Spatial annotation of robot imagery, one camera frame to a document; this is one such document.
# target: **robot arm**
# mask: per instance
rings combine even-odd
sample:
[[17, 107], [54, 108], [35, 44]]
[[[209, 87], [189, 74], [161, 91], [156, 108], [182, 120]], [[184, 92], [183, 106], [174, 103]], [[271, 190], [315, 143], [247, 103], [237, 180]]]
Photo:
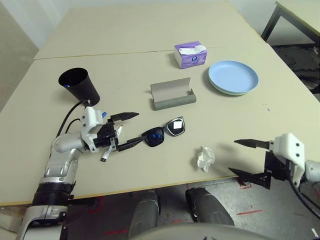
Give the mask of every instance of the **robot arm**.
[[320, 162], [305, 160], [305, 145], [298, 138], [292, 133], [287, 133], [271, 141], [240, 139], [234, 142], [246, 147], [269, 150], [265, 153], [263, 173], [251, 174], [239, 169], [229, 168], [234, 174], [238, 175], [238, 181], [241, 185], [246, 185], [245, 182], [251, 182], [270, 189], [271, 177], [281, 181], [288, 180], [296, 196], [320, 219], [320, 215], [306, 203], [305, 198], [309, 202], [311, 201], [300, 192], [299, 188], [303, 182], [320, 181]]
[[52, 239], [62, 239], [67, 231], [63, 223], [67, 216], [71, 192], [76, 184], [75, 177], [78, 168], [78, 159], [81, 153], [90, 151], [97, 153], [99, 148], [110, 146], [112, 151], [123, 151], [132, 148], [144, 140], [137, 137], [128, 140], [125, 144], [118, 144], [118, 136], [114, 129], [114, 121], [127, 120], [137, 116], [135, 112], [124, 112], [113, 115], [104, 124], [102, 112], [87, 106], [81, 118], [81, 132], [63, 134], [56, 137], [50, 147], [50, 157], [45, 166], [44, 174], [39, 182], [32, 205], [26, 210], [17, 240], [34, 239], [39, 231], [50, 234]]

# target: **sunglasses lens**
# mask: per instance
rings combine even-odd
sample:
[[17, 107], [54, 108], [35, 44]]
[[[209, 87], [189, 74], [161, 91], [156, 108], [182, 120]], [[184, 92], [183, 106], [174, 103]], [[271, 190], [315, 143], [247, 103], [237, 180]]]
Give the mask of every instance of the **sunglasses lens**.
[[158, 146], [162, 144], [165, 140], [164, 129], [162, 127], [152, 128], [142, 134], [145, 137], [145, 142], [150, 147]]
[[178, 119], [168, 123], [167, 129], [173, 136], [178, 136], [178, 135], [183, 134], [185, 132], [185, 123], [182, 119], [178, 118]]

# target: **purple tissue box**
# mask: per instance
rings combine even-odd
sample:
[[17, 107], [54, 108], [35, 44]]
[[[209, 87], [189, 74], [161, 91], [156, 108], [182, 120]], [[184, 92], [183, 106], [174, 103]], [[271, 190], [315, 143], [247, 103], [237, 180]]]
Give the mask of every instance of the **purple tissue box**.
[[202, 45], [199, 41], [193, 41], [183, 44], [178, 44], [174, 46], [174, 58], [178, 63], [180, 69], [185, 69], [197, 65], [202, 65], [206, 62], [207, 57], [207, 49], [203, 49], [202, 51], [195, 51], [196, 53], [192, 53], [194, 50], [189, 50], [186, 54], [179, 52], [179, 49], [198, 49]]

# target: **metal table leg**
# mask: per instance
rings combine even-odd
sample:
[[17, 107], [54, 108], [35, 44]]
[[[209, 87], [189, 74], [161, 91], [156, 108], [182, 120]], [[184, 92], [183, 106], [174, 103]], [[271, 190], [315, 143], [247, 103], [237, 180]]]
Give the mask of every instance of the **metal table leg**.
[[272, 16], [270, 17], [270, 20], [268, 21], [263, 33], [261, 34], [261, 38], [266, 42], [273, 31], [275, 25], [277, 24], [279, 18], [280, 18], [280, 7], [276, 6], [275, 10], [272, 13]]
[[314, 41], [317, 46], [320, 46], [320, 35], [318, 33], [312, 31], [312, 29], [308, 28], [301, 19], [296, 18], [290, 12], [279, 7], [278, 5], [273, 11], [273, 14], [269, 22], [267, 23], [263, 33], [261, 34], [261, 37], [264, 41], [268, 40], [271, 32], [273, 31], [280, 17], [285, 18], [293, 26], [295, 26], [297, 29], [303, 32], [307, 37], [309, 37], [312, 41]]

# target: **red tape mark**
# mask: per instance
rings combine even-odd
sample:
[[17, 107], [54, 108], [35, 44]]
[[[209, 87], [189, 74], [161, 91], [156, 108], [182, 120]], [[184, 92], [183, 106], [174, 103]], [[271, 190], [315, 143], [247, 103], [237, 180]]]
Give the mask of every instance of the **red tape mark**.
[[102, 211], [104, 208], [102, 205], [103, 196], [98, 196], [98, 207], [96, 209], [88, 209], [88, 214], [96, 214]]
[[245, 211], [245, 212], [237, 213], [237, 215], [255, 214], [255, 213], [261, 213], [261, 212], [262, 210]]
[[315, 189], [315, 188], [313, 187], [313, 190], [314, 190], [316, 196], [318, 197], [318, 199], [320, 199], [320, 193], [317, 191], [317, 189]]
[[171, 221], [172, 224], [179, 224], [179, 223], [182, 223], [182, 222], [184, 222], [183, 219], [178, 219], [178, 220]]
[[250, 189], [250, 188], [252, 188], [252, 185], [251, 185], [251, 184], [248, 185], [248, 186], [242, 186], [242, 185], [240, 185], [240, 188], [241, 188], [241, 189]]
[[126, 234], [128, 229], [115, 230], [115, 231], [105, 231], [104, 235], [116, 235], [116, 234]]

